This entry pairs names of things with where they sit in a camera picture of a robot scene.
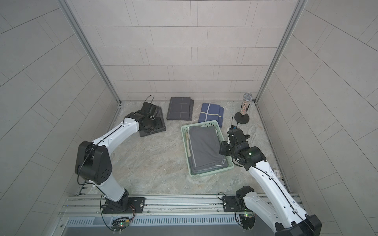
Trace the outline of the plain grey pillowcase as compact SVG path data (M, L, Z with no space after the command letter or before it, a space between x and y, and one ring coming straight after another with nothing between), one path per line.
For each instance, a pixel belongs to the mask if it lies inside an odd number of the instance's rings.
M221 143L215 126L191 126L188 129L192 175L200 175L228 167L228 161L219 153Z

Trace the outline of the light green plastic basket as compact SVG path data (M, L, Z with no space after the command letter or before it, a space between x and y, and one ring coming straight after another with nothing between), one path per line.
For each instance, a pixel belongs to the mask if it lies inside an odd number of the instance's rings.
M217 121L181 127L191 177L212 175L234 167L231 157L220 154L224 137Z

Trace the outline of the blue pillowcase yellow stripe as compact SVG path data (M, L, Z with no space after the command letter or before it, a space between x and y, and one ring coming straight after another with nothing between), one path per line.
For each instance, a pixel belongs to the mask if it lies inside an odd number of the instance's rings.
M219 127L222 128L223 114L224 107L212 103L203 103L198 122L203 123L208 121L217 121Z

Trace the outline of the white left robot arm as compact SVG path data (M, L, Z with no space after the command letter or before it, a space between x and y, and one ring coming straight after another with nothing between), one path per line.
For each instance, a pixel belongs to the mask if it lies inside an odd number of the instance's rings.
M163 131L166 131L166 127L162 108L144 102L140 110L126 115L108 133L79 145L75 173L86 183L93 184L105 196L105 204L101 206L103 213L132 211L128 191L118 184L112 174L110 155L123 141L137 132L140 137L144 137Z

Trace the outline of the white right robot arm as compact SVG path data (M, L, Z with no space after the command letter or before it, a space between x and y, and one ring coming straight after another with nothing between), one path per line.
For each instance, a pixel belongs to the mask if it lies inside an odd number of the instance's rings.
M220 154L230 156L261 186L270 203L266 203L250 186L236 192L240 210L251 210L262 219L277 236L318 236L322 223L316 215L307 212L292 198L279 181L258 147L250 147L241 129L231 126L228 141L223 141Z

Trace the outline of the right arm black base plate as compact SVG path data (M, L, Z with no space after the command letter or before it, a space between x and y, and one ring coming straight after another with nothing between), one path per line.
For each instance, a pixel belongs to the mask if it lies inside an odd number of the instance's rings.
M238 205L235 196L221 196L224 212L253 212L250 209Z

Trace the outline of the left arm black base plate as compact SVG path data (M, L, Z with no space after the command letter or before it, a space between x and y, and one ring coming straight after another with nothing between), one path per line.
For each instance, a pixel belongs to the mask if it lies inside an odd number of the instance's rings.
M102 213L105 214L121 214L121 213L142 213L145 206L146 198L128 196L122 198L118 202L106 199L101 204Z

